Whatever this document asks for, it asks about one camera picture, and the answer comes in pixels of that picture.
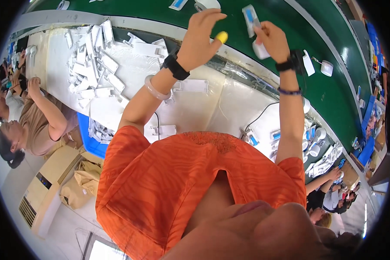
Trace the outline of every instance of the white device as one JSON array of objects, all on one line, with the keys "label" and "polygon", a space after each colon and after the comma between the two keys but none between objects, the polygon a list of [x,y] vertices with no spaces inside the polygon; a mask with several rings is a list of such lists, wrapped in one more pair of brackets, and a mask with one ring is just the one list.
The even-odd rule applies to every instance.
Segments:
[{"label": "white device", "polygon": [[221,9],[221,5],[217,0],[195,0],[194,6],[198,12],[209,8]]},{"label": "white device", "polygon": [[332,63],[330,63],[330,62],[328,62],[326,60],[323,60],[322,63],[321,63],[321,72],[322,72],[322,74],[327,75],[327,76],[332,76],[332,71],[333,71]]},{"label": "white device", "polygon": [[78,150],[58,148],[42,166],[21,198],[19,212],[32,232],[45,238],[61,205],[61,186],[69,180],[83,160]]},{"label": "white device", "polygon": [[303,52],[305,53],[305,56],[303,56],[303,64],[305,65],[306,73],[308,76],[311,76],[315,73],[314,65],[312,64],[312,60],[311,57],[309,57],[308,52],[305,49]]},{"label": "white device", "polygon": [[321,147],[317,144],[315,144],[309,151],[309,154],[313,157],[317,157],[319,152],[321,151]]},{"label": "white device", "polygon": [[303,103],[303,113],[306,114],[311,109],[311,102],[306,98],[302,97],[302,103]]},{"label": "white device", "polygon": [[267,52],[267,50],[266,50],[265,46],[263,45],[263,43],[260,44],[260,45],[257,45],[256,44],[256,40],[257,39],[255,39],[253,41],[253,50],[254,50],[254,53],[257,56],[257,58],[259,58],[261,60],[264,60],[264,59],[270,57],[270,54]]}]

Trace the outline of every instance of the beige cloth bag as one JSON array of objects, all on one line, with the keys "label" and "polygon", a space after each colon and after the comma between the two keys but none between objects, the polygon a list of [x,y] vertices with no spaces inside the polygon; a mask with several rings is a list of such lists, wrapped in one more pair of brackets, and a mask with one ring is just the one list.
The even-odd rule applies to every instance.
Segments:
[{"label": "beige cloth bag", "polygon": [[73,177],[62,186],[59,197],[72,209],[82,207],[92,196],[97,196],[102,168],[89,161],[81,161]]}]

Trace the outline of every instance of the white plastic bracket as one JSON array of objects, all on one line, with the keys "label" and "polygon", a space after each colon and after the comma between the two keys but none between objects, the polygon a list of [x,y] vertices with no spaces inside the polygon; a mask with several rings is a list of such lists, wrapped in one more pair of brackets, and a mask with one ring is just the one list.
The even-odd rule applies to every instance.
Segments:
[{"label": "white plastic bracket", "polygon": [[159,46],[149,43],[137,42],[133,45],[133,50],[140,55],[150,56],[155,58],[166,58],[160,51],[166,49],[165,46]]},{"label": "white plastic bracket", "polygon": [[176,134],[176,125],[170,124],[170,125],[165,125],[165,126],[151,126],[149,127],[151,130],[152,136],[172,136]]},{"label": "white plastic bracket", "polygon": [[178,80],[172,87],[174,92],[176,91],[196,91],[208,93],[208,80]]},{"label": "white plastic bracket", "polygon": [[117,78],[114,74],[109,73],[105,79],[121,94],[124,90],[124,83]]},{"label": "white plastic bracket", "polygon": [[159,39],[155,42],[152,42],[152,44],[165,47],[165,49],[158,50],[158,54],[163,55],[163,58],[158,58],[159,64],[162,64],[165,61],[167,55],[169,54],[169,52],[167,51],[165,39]]},{"label": "white plastic bracket", "polygon": [[114,44],[114,35],[113,35],[113,28],[111,26],[111,21],[106,20],[104,23],[101,24],[101,26],[103,28],[106,46],[107,48],[111,48],[111,45]]},{"label": "white plastic bracket", "polygon": [[113,87],[95,89],[95,97],[110,97],[110,96],[114,96],[114,95],[111,94],[112,90],[114,90]]},{"label": "white plastic bracket", "polygon": [[111,59],[107,54],[104,52],[100,52],[101,59],[97,58],[97,61],[101,63],[104,67],[106,67],[111,73],[115,73],[116,70],[119,68],[119,65],[117,62],[115,62],[113,59]]}]

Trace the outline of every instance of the cable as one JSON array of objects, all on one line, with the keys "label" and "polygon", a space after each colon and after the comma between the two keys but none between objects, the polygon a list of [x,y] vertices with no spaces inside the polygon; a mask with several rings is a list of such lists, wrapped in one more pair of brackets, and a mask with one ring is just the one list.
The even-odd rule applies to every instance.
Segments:
[{"label": "cable", "polygon": [[161,139],[161,125],[159,124],[159,116],[156,112],[155,112],[155,115],[158,118],[158,141],[160,141],[160,139]]},{"label": "cable", "polygon": [[261,112],[261,114],[260,114],[256,119],[254,119],[253,122],[249,123],[249,124],[246,126],[244,132],[247,131],[247,128],[248,128],[249,126],[251,126],[252,123],[256,122],[256,121],[262,116],[262,114],[266,111],[266,109],[267,109],[268,107],[270,107],[271,105],[274,105],[274,104],[278,104],[278,103],[279,103],[279,101],[268,104],[267,107],[265,107],[265,109],[263,110],[263,112]]}]

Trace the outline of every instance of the workbench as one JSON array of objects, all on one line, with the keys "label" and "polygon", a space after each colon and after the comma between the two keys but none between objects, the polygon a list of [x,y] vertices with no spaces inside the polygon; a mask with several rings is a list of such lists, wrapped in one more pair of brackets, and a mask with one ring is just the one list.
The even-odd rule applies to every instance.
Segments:
[{"label": "workbench", "polygon": [[[106,0],[88,3],[88,1],[83,0],[71,0],[68,10],[144,18],[187,28],[189,18],[196,13],[191,1],[189,0],[181,11],[175,11],[168,8],[171,4],[169,0],[149,0],[144,5],[136,1]],[[320,72],[320,65],[314,62],[316,73],[310,77],[305,76],[305,79],[298,76],[298,82],[304,91],[304,96],[310,100],[312,106],[328,122],[341,140],[345,149],[350,152],[354,138],[361,136],[359,114],[364,114],[365,111],[363,109],[359,113],[359,108],[355,102],[356,94],[352,92],[341,65],[336,61],[332,50],[327,46],[321,35],[304,18],[304,14],[299,13],[287,3],[289,2],[287,0],[238,0],[230,2],[221,3],[222,12],[227,14],[228,17],[219,21],[212,32],[212,36],[214,36],[220,31],[227,31],[229,39],[226,44],[230,47],[256,60],[277,74],[275,62],[271,58],[259,60],[252,50],[254,39],[248,38],[241,9],[248,4],[253,4],[260,20],[269,20],[286,33],[291,49],[306,49],[309,55],[316,57],[318,60],[328,60],[334,65],[333,76],[327,77]],[[352,37],[347,21],[342,17],[334,1],[328,0],[321,3],[317,0],[299,0],[298,2],[309,12],[308,15],[311,14],[316,19],[332,40],[335,48],[344,59],[348,70],[346,73],[349,72],[354,91],[358,86],[361,86],[360,98],[367,103],[371,88],[365,74],[364,61],[359,56],[359,52],[356,51],[358,50],[357,43]],[[59,0],[42,1],[30,11],[53,10],[58,3]]]}]

